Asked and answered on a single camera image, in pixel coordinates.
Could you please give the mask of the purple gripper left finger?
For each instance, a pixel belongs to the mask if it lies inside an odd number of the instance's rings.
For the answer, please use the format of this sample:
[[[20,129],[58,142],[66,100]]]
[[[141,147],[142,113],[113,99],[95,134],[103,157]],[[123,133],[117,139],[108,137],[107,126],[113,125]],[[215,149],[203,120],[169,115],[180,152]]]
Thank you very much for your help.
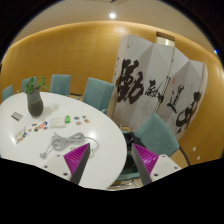
[[[70,181],[79,184],[90,156],[90,144],[84,144],[64,155],[65,162],[71,172]]]

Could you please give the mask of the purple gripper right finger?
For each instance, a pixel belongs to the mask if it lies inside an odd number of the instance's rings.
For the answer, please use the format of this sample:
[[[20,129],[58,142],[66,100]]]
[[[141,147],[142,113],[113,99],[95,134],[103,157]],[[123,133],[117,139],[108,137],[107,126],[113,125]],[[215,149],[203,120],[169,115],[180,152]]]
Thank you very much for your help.
[[[137,144],[132,144],[131,155],[143,185],[150,184],[152,182],[150,175],[159,156]]]

